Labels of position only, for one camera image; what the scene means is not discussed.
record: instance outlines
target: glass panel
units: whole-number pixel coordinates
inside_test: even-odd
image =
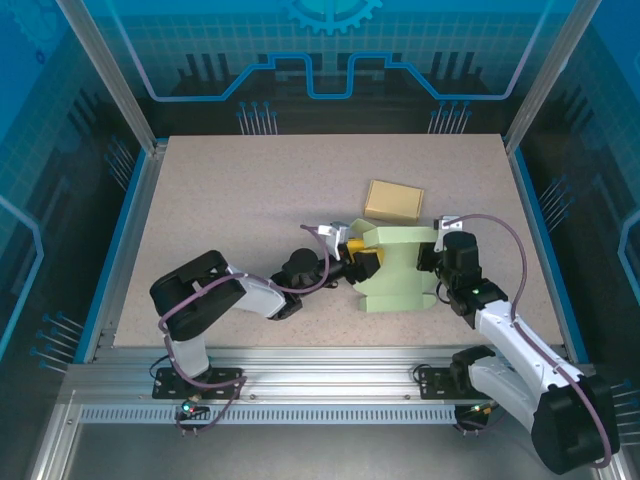
[[[87,2],[159,136],[505,132],[573,4]]]
[[[30,473],[139,146],[55,2],[0,7],[0,478],[8,479]]]
[[[637,2],[602,2],[522,143],[589,357],[636,387],[639,15]]]

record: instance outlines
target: mounting plate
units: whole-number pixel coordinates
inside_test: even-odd
[[[448,368],[420,367],[416,370],[422,400],[485,400],[485,394],[471,389],[460,393]]]
[[[435,220],[435,227],[438,230],[438,239],[436,240],[436,246],[433,248],[433,251],[439,253],[443,249],[444,236],[449,232],[456,232],[462,230],[462,222],[452,223],[451,225],[444,226],[445,223],[451,222],[459,218],[454,215],[444,215],[441,218],[437,218]]]
[[[207,378],[198,378],[203,383],[222,383],[242,376],[241,368],[212,368]],[[171,367],[159,368],[151,397],[156,400],[186,400],[196,393],[202,395],[203,400],[228,400],[233,396],[233,385],[224,388],[213,388],[202,391],[184,381]]]

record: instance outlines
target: blue edge trim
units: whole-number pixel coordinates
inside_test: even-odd
[[[93,295],[93,300],[91,301],[91,307],[89,308],[87,321],[84,324],[84,330],[82,330],[82,336],[80,337],[80,342],[78,343],[78,348],[76,349],[73,363],[84,363],[83,359],[87,353],[87,350],[89,349],[91,336],[93,330],[96,328],[96,322],[98,321],[98,312],[100,311],[100,305],[102,304],[104,292],[107,288],[107,281],[109,280],[109,276],[111,275],[113,262],[116,258],[118,247],[120,246],[120,240],[122,239],[124,226],[127,223],[127,218],[129,217],[131,203],[133,202],[133,197],[135,195],[136,188],[138,187],[138,181],[140,180],[142,167],[146,162],[146,156],[146,152],[141,149],[140,154],[138,155],[138,160],[136,161],[136,167],[134,168],[133,174],[131,175],[129,188],[127,189],[127,193],[124,196],[122,208],[120,209],[120,215],[118,216],[118,222],[116,223],[116,228],[113,231],[113,236],[111,237],[111,244],[109,245],[109,250],[107,251],[107,257],[104,260],[104,266],[102,267],[102,272],[100,273],[100,278],[98,279],[98,285],[96,286],[96,293]]]
[[[558,265],[558,260],[556,258],[555,252],[553,251],[551,238],[549,237],[549,233],[547,232],[547,229],[544,224],[542,211],[540,210],[540,205],[538,204],[535,190],[533,189],[533,183],[531,182],[529,171],[527,170],[524,157],[522,156],[522,152],[520,151],[519,147],[516,149],[515,157],[518,162],[520,173],[522,175],[524,188],[526,190],[527,196],[529,197],[531,210],[533,211],[533,216],[538,226],[538,230],[540,232],[542,246],[547,255],[547,260],[549,261],[551,276],[553,277],[553,282],[558,291],[558,297],[560,299],[560,304],[562,306],[562,310],[565,315],[567,329],[569,331],[569,335],[571,336],[571,341],[576,351],[577,358],[575,360],[579,363],[588,363],[589,357],[587,355],[587,350],[582,340],[582,335],[580,333],[578,322],[576,321],[576,317],[573,312],[573,307],[571,306],[571,302],[569,301],[569,295],[567,293],[567,288],[564,284],[564,280],[562,279],[562,274],[560,273],[560,266]],[[146,159],[146,154],[144,150],[142,150],[140,152],[140,155],[138,156],[138,161],[136,162],[136,168],[133,171],[133,176],[131,178],[129,189],[127,190],[127,194],[125,195],[124,202],[122,204],[122,209],[120,210],[118,223],[116,224],[115,231],[113,232],[113,237],[111,238],[111,244],[109,245],[107,258],[105,259],[104,267],[102,268],[102,273],[100,274],[100,279],[98,280],[96,293],[93,297],[93,301],[91,302],[89,315],[87,316],[87,321],[85,323],[84,331],[82,332],[82,337],[80,338],[80,343],[78,345],[78,349],[76,350],[76,355],[73,360],[74,363],[83,363],[82,359],[84,358],[85,354],[87,353],[87,349],[89,348],[91,336],[94,328],[96,327],[96,322],[98,320],[98,311],[100,310],[100,304],[102,303],[102,299],[104,297],[107,281],[109,279],[109,275],[111,274],[113,262],[115,260],[116,252],[120,245],[120,239],[122,238],[124,226],[129,216],[131,203],[133,201],[133,196],[134,196],[136,187],[138,185],[138,181],[140,179],[140,173],[142,171],[142,167],[145,162],[145,159]]]
[[[535,219],[538,226],[538,231],[540,232],[542,247],[544,248],[544,252],[547,255],[547,260],[549,261],[551,276],[553,278],[553,283],[556,286],[556,290],[558,291],[560,305],[562,306],[562,311],[564,312],[565,321],[567,323],[567,330],[569,331],[569,336],[571,337],[571,342],[573,343],[573,348],[576,352],[577,358],[575,358],[574,360],[578,363],[588,363],[589,356],[587,355],[587,350],[584,346],[584,341],[582,340],[582,334],[580,333],[580,328],[578,327],[576,316],[573,313],[573,307],[571,306],[571,302],[569,301],[567,287],[565,286],[564,280],[562,279],[562,273],[560,273],[558,259],[556,258],[556,254],[553,251],[551,237],[549,236],[549,232],[547,231],[547,227],[545,226],[544,217],[542,216],[540,204],[538,203],[538,197],[536,196],[536,192],[533,189],[533,182],[531,181],[531,177],[529,176],[529,170],[527,170],[527,165],[524,161],[524,157],[522,156],[522,152],[520,151],[520,147],[516,149],[515,157],[516,161],[518,162],[520,174],[522,175],[522,182],[527,192],[527,197],[529,197],[529,203],[531,204],[531,210],[533,211],[533,218]]]

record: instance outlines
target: cable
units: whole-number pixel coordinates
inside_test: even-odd
[[[440,296],[441,286],[442,286],[442,282],[438,282],[438,285],[436,285],[436,297],[438,297],[438,300],[440,300],[445,305],[451,305],[451,302],[449,300],[443,300],[442,297]]]
[[[193,428],[187,428],[185,427],[181,422],[180,422],[180,417],[177,416],[176,417],[176,427],[179,428],[180,430],[182,430],[183,434],[186,432],[193,432],[194,435],[197,435],[198,432],[206,432],[207,430],[210,430],[211,428],[215,427],[220,420],[222,420],[224,418],[225,413],[227,413],[227,410],[229,410],[229,407],[231,407],[231,404],[238,399],[238,397],[240,397],[240,391],[242,390],[242,387],[244,387],[244,384],[247,381],[247,377],[242,376],[240,378],[237,378],[236,380],[233,380],[234,382],[238,383],[238,386],[236,387],[235,392],[233,392],[233,395],[231,396],[231,398],[229,399],[229,401],[227,403],[225,403],[224,407],[222,407],[222,410],[220,410],[220,412],[218,412],[218,414],[213,418],[213,420],[211,420],[209,423],[207,423],[206,425],[202,426],[202,427],[193,427]]]
[[[576,381],[573,378],[571,378],[571,376],[562,368],[560,364],[558,364],[558,362],[556,362],[553,358],[547,355],[547,353],[542,348],[540,348],[538,344],[536,344],[536,342],[534,342],[533,339],[529,337],[529,335],[527,335],[527,333],[520,326],[519,322],[516,320],[516,306],[520,301],[520,297],[522,296],[524,286],[527,283],[527,255],[524,251],[524,245],[522,244],[522,240],[518,236],[518,233],[504,220],[501,220],[498,217],[494,217],[493,215],[485,215],[482,213],[473,213],[471,215],[463,215],[462,217],[458,217],[449,222],[444,222],[443,226],[448,227],[454,223],[462,222],[464,220],[471,220],[473,218],[490,220],[502,225],[504,228],[507,229],[507,231],[511,234],[511,236],[514,238],[514,240],[518,244],[518,250],[520,250],[520,257],[522,258],[522,280],[520,280],[520,286],[518,287],[516,296],[513,298],[513,303],[511,304],[511,323],[513,324],[516,331],[523,338],[523,340],[527,342],[527,344],[533,350],[535,350],[535,352],[538,355],[544,358],[544,360],[547,363],[549,363],[549,365],[551,365],[551,367],[555,371],[557,371],[562,376],[562,378],[564,378],[569,383],[569,385],[571,385],[571,387],[575,390],[575,392],[578,394],[578,397],[580,397],[580,400],[582,400],[582,403],[584,404],[585,408],[589,412],[589,415],[591,415],[591,418],[593,419],[593,423],[595,424],[596,429],[598,430],[598,434],[600,435],[600,439],[602,440],[602,447],[604,450],[604,457],[602,461],[599,463],[592,463],[591,467],[593,468],[608,467],[609,464],[611,463],[611,457],[612,457],[611,442],[609,441],[609,437],[604,428],[604,425],[602,424],[602,420],[600,419],[598,412],[594,408],[593,404],[589,401],[589,399],[587,398],[587,395],[584,393],[582,388],[580,388],[580,385],[578,385]]]
[[[422,367],[429,367],[431,368],[431,365],[429,365],[428,363],[421,363],[420,365],[416,365],[416,368],[413,369],[413,372],[411,373],[411,376],[413,377],[413,381],[416,383],[421,383],[420,379],[416,377],[416,373],[418,372],[419,368]]]
[[[211,282],[210,284],[204,286],[202,289],[200,289],[199,291],[195,292],[193,295],[190,295],[189,297],[184,299],[182,302],[180,302],[177,305],[175,305],[172,309],[170,309],[167,313],[165,313],[162,316],[162,318],[160,318],[160,320],[158,321],[158,328],[164,334],[164,344],[165,344],[165,347],[167,348],[167,353],[168,353],[169,361],[171,362],[171,366],[178,373],[178,375],[180,375],[180,377],[182,377],[182,379],[184,381],[186,381],[187,383],[190,383],[191,385],[193,385],[195,387],[202,388],[204,390],[209,390],[209,389],[212,389],[212,388],[224,388],[224,387],[229,387],[229,386],[232,386],[232,385],[236,387],[236,390],[235,390],[233,396],[231,397],[231,399],[229,399],[229,401],[223,407],[223,409],[220,411],[220,413],[218,415],[216,415],[216,417],[209,424],[207,424],[204,427],[199,428],[198,429],[199,431],[205,431],[205,430],[208,430],[209,428],[212,428],[214,425],[216,425],[222,419],[222,416],[229,409],[229,407],[231,406],[231,403],[240,396],[240,390],[242,390],[242,387],[246,383],[247,377],[242,376],[242,377],[239,377],[239,378],[236,378],[236,379],[233,379],[233,380],[228,380],[226,382],[221,382],[221,383],[202,383],[202,382],[198,382],[198,381],[194,380],[193,378],[189,377],[189,375],[187,375],[186,372],[184,370],[182,370],[182,368],[180,367],[180,365],[178,365],[178,362],[176,361],[176,357],[175,357],[175,354],[173,352],[173,348],[171,347],[171,338],[169,336],[169,329],[167,327],[167,320],[169,318],[171,318],[173,315],[175,315],[176,313],[178,313],[183,308],[185,308],[188,305],[190,305],[191,303],[193,303],[198,298],[206,295],[207,293],[209,293],[214,288],[216,288],[216,287],[218,287],[218,286],[222,285],[223,283],[228,282],[230,280],[236,280],[236,279],[240,279],[240,278],[251,278],[253,280],[256,280],[258,282],[264,283],[267,286],[270,286],[270,287],[272,287],[272,288],[274,288],[276,290],[279,290],[279,291],[285,292],[285,293],[303,294],[303,293],[312,293],[312,292],[315,292],[316,290],[321,289],[324,286],[324,283],[327,281],[327,278],[329,278],[329,263],[330,263],[329,262],[329,249],[327,248],[327,245],[324,242],[324,240],[322,239],[322,237],[317,233],[317,231],[316,231],[317,227],[308,227],[306,225],[300,225],[300,228],[303,229],[303,230],[306,230],[311,235],[313,235],[313,237],[318,241],[318,243],[322,247],[322,253],[323,253],[323,256],[324,256],[324,271],[322,272],[322,278],[315,285],[312,285],[312,286],[307,287],[307,288],[301,288],[301,289],[286,288],[286,287],[281,287],[279,285],[276,285],[270,279],[265,279],[265,278],[259,277],[257,275],[253,275],[251,273],[233,273],[231,275],[226,275],[224,277],[218,278],[218,279],[214,280],[213,282]],[[180,421],[178,419],[176,419],[176,426],[178,428],[182,429],[183,431],[188,431],[187,429],[185,429],[180,424]]]
[[[154,380],[156,379],[156,376],[151,372],[151,370],[153,370],[153,367],[155,367],[156,365],[158,365],[159,363],[163,362],[164,360],[166,360],[167,358],[169,358],[169,355],[165,355],[163,357],[160,357],[158,360],[156,360],[155,362],[153,362],[151,364],[151,366],[149,367],[149,375],[151,375],[151,378],[153,378]]]

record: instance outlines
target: gear graphic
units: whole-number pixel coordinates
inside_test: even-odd
[[[38,50],[49,52],[60,25],[55,0],[3,0],[2,3],[29,41]]]
[[[360,20],[373,18],[372,10],[382,7],[382,0],[282,0],[289,20],[298,20],[300,28],[311,27],[313,33],[327,35],[349,27],[360,28]]]

